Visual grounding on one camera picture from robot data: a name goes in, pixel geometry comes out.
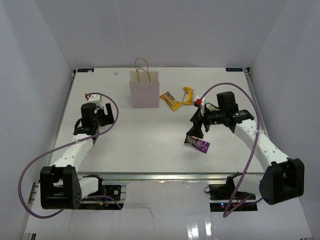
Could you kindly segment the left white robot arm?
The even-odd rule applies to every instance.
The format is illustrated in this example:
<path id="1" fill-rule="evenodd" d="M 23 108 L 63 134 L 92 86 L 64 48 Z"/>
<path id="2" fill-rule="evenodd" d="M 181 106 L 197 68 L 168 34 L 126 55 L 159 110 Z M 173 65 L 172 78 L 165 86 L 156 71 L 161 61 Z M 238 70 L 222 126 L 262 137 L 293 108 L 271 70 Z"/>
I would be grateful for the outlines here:
<path id="1" fill-rule="evenodd" d="M 76 210 L 88 195 L 99 200 L 106 187 L 97 176 L 78 176 L 79 167 L 95 145 L 100 128 L 114 124 L 110 103 L 103 107 L 99 101 L 81 105 L 81 118 L 74 125 L 73 142 L 51 166 L 40 171 L 40 203 L 47 210 Z"/>

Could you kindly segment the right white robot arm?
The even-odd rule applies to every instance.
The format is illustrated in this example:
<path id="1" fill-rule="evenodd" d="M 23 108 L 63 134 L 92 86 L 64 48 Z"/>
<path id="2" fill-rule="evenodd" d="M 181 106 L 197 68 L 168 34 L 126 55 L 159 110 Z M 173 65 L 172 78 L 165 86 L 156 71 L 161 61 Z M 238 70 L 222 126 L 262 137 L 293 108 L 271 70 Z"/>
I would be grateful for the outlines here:
<path id="1" fill-rule="evenodd" d="M 212 125 L 224 125 L 254 151 L 264 174 L 258 189 L 269 205 L 281 203 L 304 194 L 305 165 L 299 158 L 290 158 L 260 132 L 257 120 L 246 109 L 240 110 L 231 91 L 217 94 L 218 106 L 207 103 L 201 95 L 193 98 L 197 107 L 190 121 L 187 138 L 203 139 Z"/>

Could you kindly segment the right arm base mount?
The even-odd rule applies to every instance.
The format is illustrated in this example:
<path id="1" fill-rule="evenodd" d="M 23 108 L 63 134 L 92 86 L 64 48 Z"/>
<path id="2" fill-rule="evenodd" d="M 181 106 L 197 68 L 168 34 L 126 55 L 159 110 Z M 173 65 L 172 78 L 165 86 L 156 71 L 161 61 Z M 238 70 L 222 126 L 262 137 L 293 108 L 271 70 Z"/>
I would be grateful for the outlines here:
<path id="1" fill-rule="evenodd" d="M 204 192 L 209 195 L 209 205 L 211 213 L 224 212 L 229 199 L 236 187 L 234 183 L 235 177 L 240 177 L 241 173 L 237 172 L 227 177 L 224 184 L 209 184 L 204 188 Z M 255 212 L 258 210 L 257 203 L 255 203 L 256 196 L 252 193 L 238 191 L 235 194 L 230 210 L 234 207 L 237 207 L 241 201 L 249 197 L 249 201 L 246 201 L 244 204 L 239 206 L 235 211 L 236 212 Z"/>

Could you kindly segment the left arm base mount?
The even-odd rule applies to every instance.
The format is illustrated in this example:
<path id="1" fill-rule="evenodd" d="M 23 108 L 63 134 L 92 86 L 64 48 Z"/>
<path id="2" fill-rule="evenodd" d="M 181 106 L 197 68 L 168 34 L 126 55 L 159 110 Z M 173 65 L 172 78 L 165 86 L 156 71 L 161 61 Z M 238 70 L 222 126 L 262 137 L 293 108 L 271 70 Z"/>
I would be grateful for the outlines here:
<path id="1" fill-rule="evenodd" d="M 85 178 L 98 179 L 98 190 L 84 198 L 79 210 L 121 210 L 124 205 L 122 200 L 122 186 L 116 184 L 105 184 L 98 175 L 88 175 Z"/>

